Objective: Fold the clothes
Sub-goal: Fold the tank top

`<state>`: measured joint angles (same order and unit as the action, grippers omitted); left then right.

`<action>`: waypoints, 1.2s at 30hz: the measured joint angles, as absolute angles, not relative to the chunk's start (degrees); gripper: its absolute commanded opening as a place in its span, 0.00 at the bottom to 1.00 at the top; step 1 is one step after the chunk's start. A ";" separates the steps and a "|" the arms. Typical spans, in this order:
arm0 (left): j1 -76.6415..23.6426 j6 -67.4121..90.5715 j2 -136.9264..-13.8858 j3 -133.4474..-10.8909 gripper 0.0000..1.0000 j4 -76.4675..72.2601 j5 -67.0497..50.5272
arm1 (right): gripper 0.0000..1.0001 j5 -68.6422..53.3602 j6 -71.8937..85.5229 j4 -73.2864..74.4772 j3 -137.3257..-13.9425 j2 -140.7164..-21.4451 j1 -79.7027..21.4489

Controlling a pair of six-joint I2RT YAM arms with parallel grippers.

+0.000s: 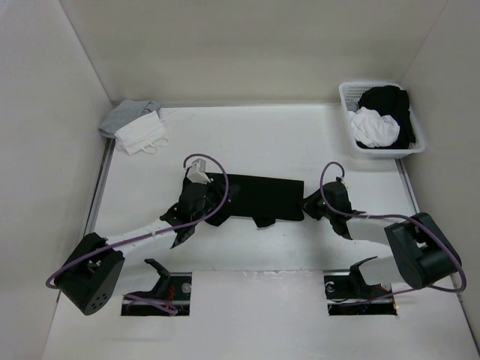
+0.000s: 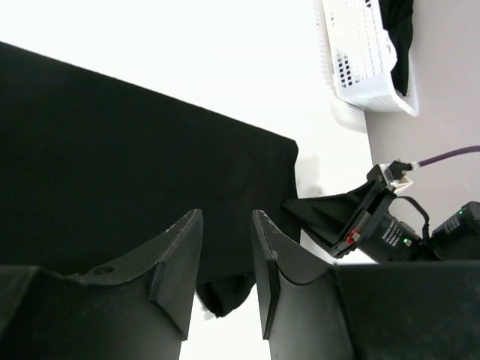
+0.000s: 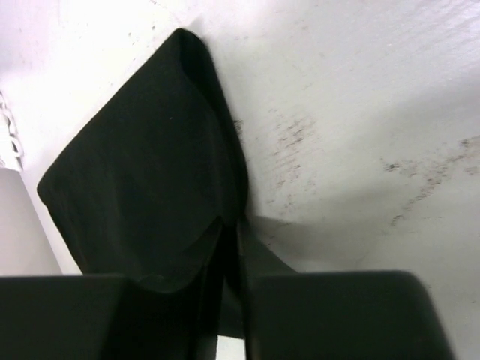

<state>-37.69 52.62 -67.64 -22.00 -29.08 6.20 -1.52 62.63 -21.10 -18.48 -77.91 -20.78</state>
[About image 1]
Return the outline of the black tank top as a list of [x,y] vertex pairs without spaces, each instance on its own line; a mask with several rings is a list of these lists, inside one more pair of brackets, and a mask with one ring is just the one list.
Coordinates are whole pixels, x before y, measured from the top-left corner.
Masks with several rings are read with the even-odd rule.
[[241,186],[235,202],[224,204],[207,223],[219,227],[231,217],[252,218],[257,227],[269,227],[277,220],[300,222],[305,219],[301,202],[305,183],[299,180],[252,175],[228,175],[229,183]]

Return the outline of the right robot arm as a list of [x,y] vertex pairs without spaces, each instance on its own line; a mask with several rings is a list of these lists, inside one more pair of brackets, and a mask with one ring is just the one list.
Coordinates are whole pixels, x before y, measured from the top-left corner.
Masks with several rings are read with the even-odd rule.
[[370,258],[353,266],[358,271],[348,277],[347,285],[355,296],[366,296],[384,281],[404,282],[412,291],[428,287],[462,293],[467,288],[458,252],[425,212],[406,216],[355,211],[341,178],[322,184],[303,199],[301,207],[315,220],[328,220],[333,231],[344,239],[376,242],[390,248],[389,257]]

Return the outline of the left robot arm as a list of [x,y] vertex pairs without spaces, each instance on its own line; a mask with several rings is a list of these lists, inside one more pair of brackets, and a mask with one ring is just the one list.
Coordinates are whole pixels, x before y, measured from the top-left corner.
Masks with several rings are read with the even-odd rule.
[[178,202],[146,228],[109,238],[87,234],[47,283],[86,316],[117,295],[174,314],[176,307],[164,298],[171,274],[155,259],[161,241],[182,245],[198,224],[222,218],[239,191],[218,174],[206,183],[186,181]]

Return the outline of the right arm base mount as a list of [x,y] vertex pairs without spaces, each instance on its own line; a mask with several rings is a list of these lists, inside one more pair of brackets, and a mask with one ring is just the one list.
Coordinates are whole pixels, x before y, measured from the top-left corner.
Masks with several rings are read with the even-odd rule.
[[397,316],[395,299],[381,298],[392,294],[390,284],[365,282],[360,266],[376,257],[354,263],[347,271],[326,271],[323,275],[327,310],[330,316]]

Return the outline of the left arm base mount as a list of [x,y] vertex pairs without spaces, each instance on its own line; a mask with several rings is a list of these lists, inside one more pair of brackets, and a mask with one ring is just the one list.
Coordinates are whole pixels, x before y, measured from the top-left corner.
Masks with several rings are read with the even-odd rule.
[[170,272],[156,259],[144,262],[154,269],[154,284],[146,291],[129,292],[123,297],[123,317],[188,317],[191,311],[193,274]]

